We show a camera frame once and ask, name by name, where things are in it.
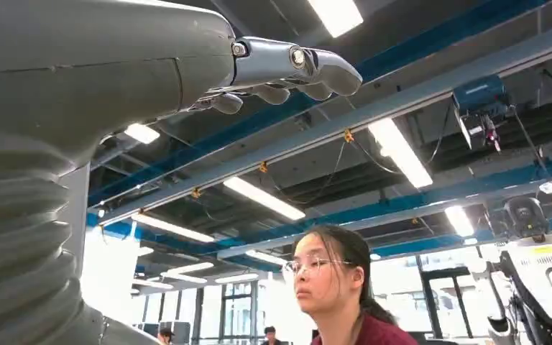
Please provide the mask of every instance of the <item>ceiling light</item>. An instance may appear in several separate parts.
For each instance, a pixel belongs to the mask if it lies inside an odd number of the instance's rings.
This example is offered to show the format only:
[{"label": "ceiling light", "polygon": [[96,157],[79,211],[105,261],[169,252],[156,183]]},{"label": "ceiling light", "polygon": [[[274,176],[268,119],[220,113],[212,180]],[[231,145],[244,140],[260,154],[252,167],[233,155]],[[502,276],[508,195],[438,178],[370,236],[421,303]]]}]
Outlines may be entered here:
[{"label": "ceiling light", "polygon": [[241,178],[229,178],[225,180],[223,184],[227,188],[230,188],[237,193],[258,202],[267,208],[271,208],[273,211],[276,211],[289,219],[297,221],[298,219],[305,217],[305,213],[302,211],[299,211],[284,201],[278,200]]},{"label": "ceiling light", "polygon": [[160,133],[143,124],[131,124],[124,131],[124,133],[142,142],[143,144],[149,144],[160,137]]},{"label": "ceiling light", "polygon": [[363,22],[354,0],[308,0],[331,36],[338,37]]},{"label": "ceiling light", "polygon": [[446,216],[458,235],[466,237],[475,233],[471,221],[466,217],[462,207],[452,206],[446,208]]},{"label": "ceiling light", "polygon": [[215,265],[211,262],[202,262],[200,264],[190,264],[187,266],[182,267],[176,267],[172,268],[171,270],[168,270],[167,274],[180,274],[180,273],[187,273],[187,272],[193,272],[193,271],[199,271],[199,270],[205,270],[207,268],[214,267]]},{"label": "ceiling light", "polygon": [[143,279],[133,279],[132,284],[137,285],[143,285],[143,286],[149,286],[151,288],[158,288],[158,289],[172,289],[173,286],[170,284],[165,284],[163,282],[151,282],[149,280],[143,280]]},{"label": "ceiling light", "polygon": [[392,119],[378,120],[370,124],[369,131],[414,187],[420,188],[433,184],[433,179]]},{"label": "ceiling light", "polygon": [[169,277],[172,279],[184,280],[186,282],[196,282],[198,284],[204,284],[205,282],[208,282],[204,278],[196,278],[196,277],[191,277],[189,275],[179,275],[177,273],[162,272],[162,276]]},{"label": "ceiling light", "polygon": [[257,279],[257,277],[259,277],[257,273],[248,273],[245,275],[232,275],[231,277],[218,278],[215,279],[215,282],[218,284],[225,284],[228,282],[242,282],[245,280]]},{"label": "ceiling light", "polygon": [[284,266],[287,263],[287,260],[285,260],[285,259],[275,257],[274,255],[261,253],[261,252],[258,252],[256,250],[249,250],[247,252],[247,255],[250,256],[250,257],[253,257],[255,259],[271,262],[271,263],[279,265],[279,266]]},{"label": "ceiling light", "polygon": [[132,215],[132,219],[135,221],[139,221],[141,223],[144,223],[146,225],[150,225],[162,230],[170,231],[174,234],[178,234],[181,236],[189,237],[190,239],[195,239],[196,241],[200,242],[212,242],[215,239],[209,235],[200,234],[197,231],[185,229],[180,226],[176,226],[174,224],[170,224],[165,221],[161,221],[159,219],[155,219],[149,216],[145,216],[144,214],[136,213]]},{"label": "ceiling light", "polygon": [[143,255],[151,254],[153,253],[153,248],[149,247],[140,247],[139,248],[139,256],[142,257]]}]

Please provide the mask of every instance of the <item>ponytail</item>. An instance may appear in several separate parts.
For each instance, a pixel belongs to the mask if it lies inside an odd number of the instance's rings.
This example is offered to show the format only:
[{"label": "ponytail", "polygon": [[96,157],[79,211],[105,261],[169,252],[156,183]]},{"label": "ponytail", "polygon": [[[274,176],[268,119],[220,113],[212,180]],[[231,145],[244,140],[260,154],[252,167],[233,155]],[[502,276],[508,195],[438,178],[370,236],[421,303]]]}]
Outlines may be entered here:
[{"label": "ponytail", "polygon": [[391,325],[397,324],[395,316],[388,310],[382,308],[382,306],[371,297],[361,299],[361,309],[381,322],[389,323]]}]

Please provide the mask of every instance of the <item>robotic hand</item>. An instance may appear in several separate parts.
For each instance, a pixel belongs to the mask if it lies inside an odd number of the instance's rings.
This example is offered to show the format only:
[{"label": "robotic hand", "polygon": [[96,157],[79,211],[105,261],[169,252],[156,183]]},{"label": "robotic hand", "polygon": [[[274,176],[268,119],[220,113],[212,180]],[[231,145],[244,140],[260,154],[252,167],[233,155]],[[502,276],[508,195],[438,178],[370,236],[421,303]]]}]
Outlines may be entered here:
[{"label": "robotic hand", "polygon": [[215,108],[234,114],[242,107],[241,97],[250,95],[278,105],[287,101],[291,88],[324,101],[333,92],[350,96],[362,84],[362,77],[347,61],[325,50],[243,37],[232,44],[231,51],[233,78],[211,88],[189,110]]}]

